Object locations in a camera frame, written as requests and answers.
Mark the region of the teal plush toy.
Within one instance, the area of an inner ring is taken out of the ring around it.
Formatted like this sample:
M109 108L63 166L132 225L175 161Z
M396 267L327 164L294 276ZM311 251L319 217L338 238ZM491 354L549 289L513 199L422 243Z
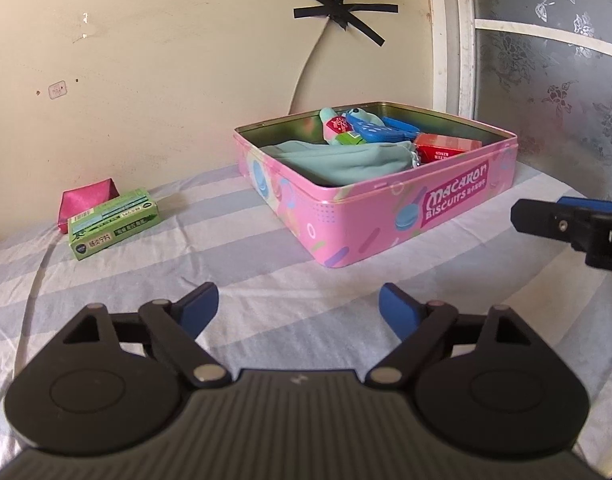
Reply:
M323 139L331 145L357 145L364 144L360 133L353 130L349 117L361 119L369 124L384 127L385 124L379 116L360 107L354 107L343 114L339 114L332 107L324 107L319 111L322 122Z

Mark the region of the red small carton box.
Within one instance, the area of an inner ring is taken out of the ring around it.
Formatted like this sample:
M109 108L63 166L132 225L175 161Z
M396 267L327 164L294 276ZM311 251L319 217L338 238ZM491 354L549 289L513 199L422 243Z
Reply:
M458 136L419 133L414 139L414 146L422 164L430 164L478 150L483 143L478 140L458 138Z

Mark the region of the green tea box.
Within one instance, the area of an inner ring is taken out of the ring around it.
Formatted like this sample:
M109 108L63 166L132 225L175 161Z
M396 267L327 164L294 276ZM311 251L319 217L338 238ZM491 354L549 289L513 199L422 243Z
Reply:
M157 226L161 215L145 188L137 188L68 220L68 244L81 261Z

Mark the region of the grey white striped bedsheet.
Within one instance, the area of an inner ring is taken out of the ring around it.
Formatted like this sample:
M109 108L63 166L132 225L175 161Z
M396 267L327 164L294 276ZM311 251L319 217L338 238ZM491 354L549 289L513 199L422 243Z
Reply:
M313 260L232 166L156 188L161 223L83 261L54 226L14 234L0 242L0 469L19 451L3 413L8 385L86 304L133 312L213 282L219 311L199 341L230 370L364 373L396 344L377 312L379 289L392 282L462 312L518 312L584 383L591 411L577 452L612 474L612 272L510 222L520 198L569 192L519 165L506 192L342 269Z

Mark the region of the pink macaron biscuit tin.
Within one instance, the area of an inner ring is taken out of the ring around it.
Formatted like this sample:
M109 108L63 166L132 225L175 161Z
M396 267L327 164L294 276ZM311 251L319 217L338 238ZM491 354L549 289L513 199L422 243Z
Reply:
M319 185L263 148L285 141L322 143L318 112L237 127L240 173L315 260L349 266L436 228L510 188L519 142L514 133L468 118L393 102L363 109L423 132L482 142L482 147L417 169L351 185Z

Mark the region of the white wall sticker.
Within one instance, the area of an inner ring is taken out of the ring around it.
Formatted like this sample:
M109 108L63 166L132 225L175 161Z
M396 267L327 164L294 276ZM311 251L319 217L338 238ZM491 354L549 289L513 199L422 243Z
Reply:
M50 84L48 86L48 97L51 100L56 100L62 96L66 96L67 92L68 89L65 80L54 82L54 84Z

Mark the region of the teal cloth pouch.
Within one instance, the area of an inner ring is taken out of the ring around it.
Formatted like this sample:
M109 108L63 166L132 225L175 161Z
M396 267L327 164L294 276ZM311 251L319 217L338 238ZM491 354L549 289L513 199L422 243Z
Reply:
M317 185L343 186L417 168L421 159L410 141L356 145L286 141L261 151Z

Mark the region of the blue polka dot bow headband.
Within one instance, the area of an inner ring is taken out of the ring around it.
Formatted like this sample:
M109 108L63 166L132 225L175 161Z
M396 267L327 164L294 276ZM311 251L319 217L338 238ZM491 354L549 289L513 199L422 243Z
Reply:
M376 125L355 116L347 116L346 120L353 127L353 131L368 143L414 141L421 133L415 127L401 130L390 126Z

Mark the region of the pink fabric wallet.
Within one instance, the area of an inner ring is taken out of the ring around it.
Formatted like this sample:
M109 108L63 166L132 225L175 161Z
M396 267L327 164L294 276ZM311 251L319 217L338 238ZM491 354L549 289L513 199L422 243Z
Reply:
M60 201L57 227L62 234L68 233L68 220L93 207L108 202L119 195L115 182L106 179L100 182L64 191Z

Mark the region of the frosted floral window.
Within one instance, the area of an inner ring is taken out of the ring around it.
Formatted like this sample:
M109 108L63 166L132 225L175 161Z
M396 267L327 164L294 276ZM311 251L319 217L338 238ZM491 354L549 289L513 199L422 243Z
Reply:
M612 200L612 0L429 0L433 105L514 132L520 159Z

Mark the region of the black tape cross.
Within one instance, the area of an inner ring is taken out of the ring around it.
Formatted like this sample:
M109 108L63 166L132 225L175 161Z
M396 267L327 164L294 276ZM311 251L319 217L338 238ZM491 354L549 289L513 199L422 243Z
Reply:
M371 26L356 17L358 12L374 12L397 14L399 7L394 3L350 3L345 0L313 0L316 6L302 6L293 10L295 20L299 18L327 18L341 29L351 26L368 37L379 47L385 44L385 39Z

